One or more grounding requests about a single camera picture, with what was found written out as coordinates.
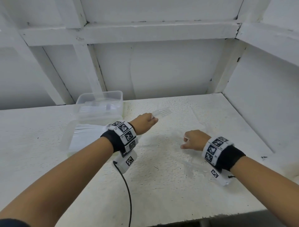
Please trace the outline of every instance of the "wristband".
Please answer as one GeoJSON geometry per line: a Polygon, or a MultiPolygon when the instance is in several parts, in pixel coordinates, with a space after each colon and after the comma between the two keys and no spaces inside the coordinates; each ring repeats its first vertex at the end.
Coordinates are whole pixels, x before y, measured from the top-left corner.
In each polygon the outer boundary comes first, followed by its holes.
{"type": "Polygon", "coordinates": [[[245,154],[234,147],[234,144],[224,137],[214,137],[208,140],[204,147],[203,158],[219,172],[222,169],[230,171],[231,167],[245,154]]]}
{"type": "Polygon", "coordinates": [[[102,136],[111,142],[114,152],[120,151],[123,157],[138,143],[133,126],[126,121],[114,122],[102,136]]]}

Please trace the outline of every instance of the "person's left arm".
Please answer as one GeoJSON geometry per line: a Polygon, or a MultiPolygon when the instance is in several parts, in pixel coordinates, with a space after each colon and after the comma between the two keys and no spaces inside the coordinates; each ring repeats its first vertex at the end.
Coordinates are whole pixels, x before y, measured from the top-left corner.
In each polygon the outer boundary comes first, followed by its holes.
{"type": "MultiPolygon", "coordinates": [[[[151,116],[146,113],[130,122],[137,135],[158,122],[151,116]]],[[[55,226],[112,154],[111,142],[105,137],[97,139],[25,189],[0,212],[0,219],[21,220],[31,227],[55,226]]]]}

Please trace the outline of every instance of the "tabletop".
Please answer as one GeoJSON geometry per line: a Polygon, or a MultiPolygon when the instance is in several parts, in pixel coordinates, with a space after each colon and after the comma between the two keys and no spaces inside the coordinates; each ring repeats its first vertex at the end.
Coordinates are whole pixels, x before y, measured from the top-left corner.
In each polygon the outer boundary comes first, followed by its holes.
{"type": "MultiPolygon", "coordinates": [[[[172,113],[140,139],[137,160],[124,174],[132,197],[131,226],[154,226],[217,215],[264,210],[234,179],[222,187],[198,168],[208,164],[183,151],[185,131],[223,135],[247,156],[260,160],[271,150],[221,94],[125,101],[124,119],[169,107],[172,113]]],[[[67,158],[58,149],[73,105],[0,111],[0,209],[36,179],[67,158]]],[[[110,159],[65,212],[57,226],[126,226],[129,198],[110,159]]]]}

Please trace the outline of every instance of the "person's left hand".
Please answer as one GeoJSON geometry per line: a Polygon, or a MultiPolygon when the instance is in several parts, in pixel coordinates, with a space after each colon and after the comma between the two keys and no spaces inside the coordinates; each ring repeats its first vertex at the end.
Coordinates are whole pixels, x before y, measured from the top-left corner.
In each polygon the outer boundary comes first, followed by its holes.
{"type": "Polygon", "coordinates": [[[158,118],[152,119],[151,113],[144,113],[139,115],[130,123],[134,126],[137,135],[142,135],[150,130],[158,122],[158,118]]]}

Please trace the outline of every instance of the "hand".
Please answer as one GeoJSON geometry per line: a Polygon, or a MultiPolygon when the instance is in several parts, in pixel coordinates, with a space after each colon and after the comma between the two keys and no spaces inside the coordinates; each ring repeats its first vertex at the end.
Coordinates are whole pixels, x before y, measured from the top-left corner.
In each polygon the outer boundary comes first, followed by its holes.
{"type": "Polygon", "coordinates": [[[181,145],[181,149],[193,149],[203,151],[206,143],[211,137],[200,130],[188,131],[184,135],[185,144],[181,145]]]}
{"type": "Polygon", "coordinates": [[[142,135],[150,130],[158,122],[158,118],[152,119],[151,113],[144,113],[139,115],[130,123],[134,126],[137,135],[142,135]]]}

